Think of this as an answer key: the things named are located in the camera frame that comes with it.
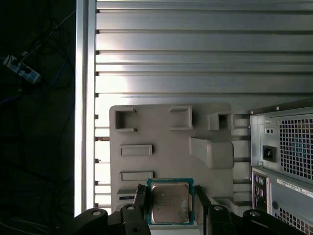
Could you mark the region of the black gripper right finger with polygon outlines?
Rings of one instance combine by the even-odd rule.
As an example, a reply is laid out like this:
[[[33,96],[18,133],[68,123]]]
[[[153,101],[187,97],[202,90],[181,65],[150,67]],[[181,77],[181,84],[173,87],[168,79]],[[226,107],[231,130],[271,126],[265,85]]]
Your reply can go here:
[[[274,202],[271,213],[259,193],[256,207],[236,215],[226,206],[213,204],[201,186],[194,187],[194,213],[204,235],[311,235],[313,224],[282,209]]]

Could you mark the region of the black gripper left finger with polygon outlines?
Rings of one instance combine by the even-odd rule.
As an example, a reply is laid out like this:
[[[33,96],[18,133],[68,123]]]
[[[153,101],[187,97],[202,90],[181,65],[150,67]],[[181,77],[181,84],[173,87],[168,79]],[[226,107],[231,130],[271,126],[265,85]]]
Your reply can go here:
[[[139,184],[134,201],[108,214],[104,209],[92,208],[73,219],[74,235],[148,235],[145,218],[147,187]]]

